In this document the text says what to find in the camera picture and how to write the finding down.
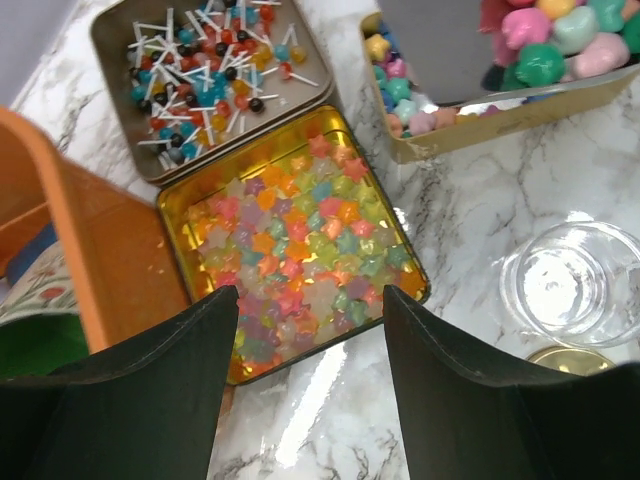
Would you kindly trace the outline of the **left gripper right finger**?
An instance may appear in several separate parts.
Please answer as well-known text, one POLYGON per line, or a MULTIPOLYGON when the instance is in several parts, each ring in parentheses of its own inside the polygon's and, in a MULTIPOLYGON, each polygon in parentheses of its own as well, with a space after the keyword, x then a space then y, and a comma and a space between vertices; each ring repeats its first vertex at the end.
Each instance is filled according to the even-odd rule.
POLYGON ((512 356, 395 286, 385 339, 413 479, 635 479, 639 367, 581 377, 512 356))

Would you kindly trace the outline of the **steel scoop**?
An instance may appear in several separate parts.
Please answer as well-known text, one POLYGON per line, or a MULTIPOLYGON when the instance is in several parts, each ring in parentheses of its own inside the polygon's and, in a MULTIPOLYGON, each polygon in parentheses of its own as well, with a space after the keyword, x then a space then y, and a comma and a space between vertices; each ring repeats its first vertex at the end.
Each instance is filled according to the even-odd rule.
POLYGON ((477 0, 389 0, 381 18, 420 89, 443 106, 478 102, 499 90, 491 36, 479 31, 477 0))

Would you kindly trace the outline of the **gold tin of translucent candies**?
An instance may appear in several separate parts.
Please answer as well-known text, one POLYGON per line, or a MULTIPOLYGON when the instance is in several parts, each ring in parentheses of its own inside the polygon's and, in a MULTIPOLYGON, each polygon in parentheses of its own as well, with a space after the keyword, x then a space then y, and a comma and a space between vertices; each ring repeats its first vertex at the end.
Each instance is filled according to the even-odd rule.
POLYGON ((321 106, 165 188, 186 290, 233 286, 239 386, 379 324, 383 291, 429 281, 343 115, 321 106))

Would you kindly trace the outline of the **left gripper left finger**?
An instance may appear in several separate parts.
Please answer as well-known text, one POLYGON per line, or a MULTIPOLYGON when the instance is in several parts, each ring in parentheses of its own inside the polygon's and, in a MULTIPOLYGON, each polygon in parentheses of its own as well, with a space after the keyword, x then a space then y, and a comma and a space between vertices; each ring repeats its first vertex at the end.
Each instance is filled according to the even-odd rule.
POLYGON ((2 478, 206 478, 237 300, 221 287, 49 375, 2 380, 2 478))

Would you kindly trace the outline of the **gold tin of pastel candies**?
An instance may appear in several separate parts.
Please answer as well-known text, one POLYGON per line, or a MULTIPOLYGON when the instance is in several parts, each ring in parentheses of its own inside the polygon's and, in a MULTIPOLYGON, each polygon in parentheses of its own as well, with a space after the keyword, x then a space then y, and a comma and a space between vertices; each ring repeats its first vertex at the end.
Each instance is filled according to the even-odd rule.
POLYGON ((603 106, 639 72, 635 1, 479 1, 499 90, 443 106, 420 89, 378 10, 360 35, 392 158, 426 160, 603 106))

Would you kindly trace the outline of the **clear glass jar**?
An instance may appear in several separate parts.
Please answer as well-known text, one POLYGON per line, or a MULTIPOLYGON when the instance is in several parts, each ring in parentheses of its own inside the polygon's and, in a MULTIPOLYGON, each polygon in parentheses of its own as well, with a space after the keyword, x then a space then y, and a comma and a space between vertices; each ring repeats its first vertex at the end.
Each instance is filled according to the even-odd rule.
POLYGON ((612 348, 639 336, 639 239, 599 221, 553 226, 505 258, 505 311, 562 345, 612 348))

